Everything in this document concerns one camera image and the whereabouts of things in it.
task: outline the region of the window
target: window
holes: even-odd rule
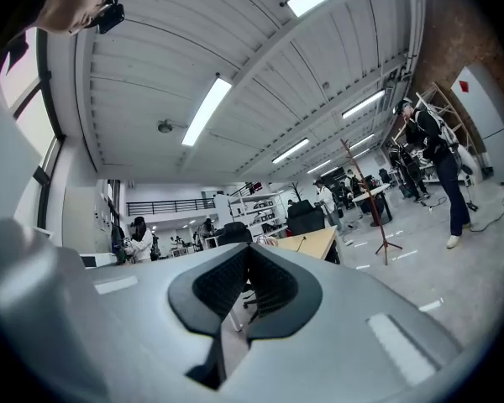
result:
[[[9,56],[0,73],[0,99],[17,120],[26,139],[39,153],[39,167],[24,190],[15,219],[25,225],[46,227],[50,179],[65,136],[60,130],[50,94],[45,32],[26,32],[28,50],[9,71]]]

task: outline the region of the red sign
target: red sign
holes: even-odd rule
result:
[[[459,81],[459,86],[461,86],[462,92],[469,92],[469,82],[467,81]]]

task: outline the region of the white cabinet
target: white cabinet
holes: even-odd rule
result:
[[[112,252],[110,208],[94,187],[66,189],[63,245],[79,254]]]

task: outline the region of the brick wall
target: brick wall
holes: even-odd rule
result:
[[[481,62],[504,92],[504,50],[491,23],[474,0],[426,0],[423,43],[409,97],[435,82],[450,100],[470,131],[479,151],[485,150],[469,115],[450,91],[466,65]],[[402,126],[396,121],[390,136]]]

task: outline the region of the long hair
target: long hair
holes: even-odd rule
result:
[[[136,227],[136,240],[140,241],[144,238],[146,229],[145,222],[141,222],[140,225]]]

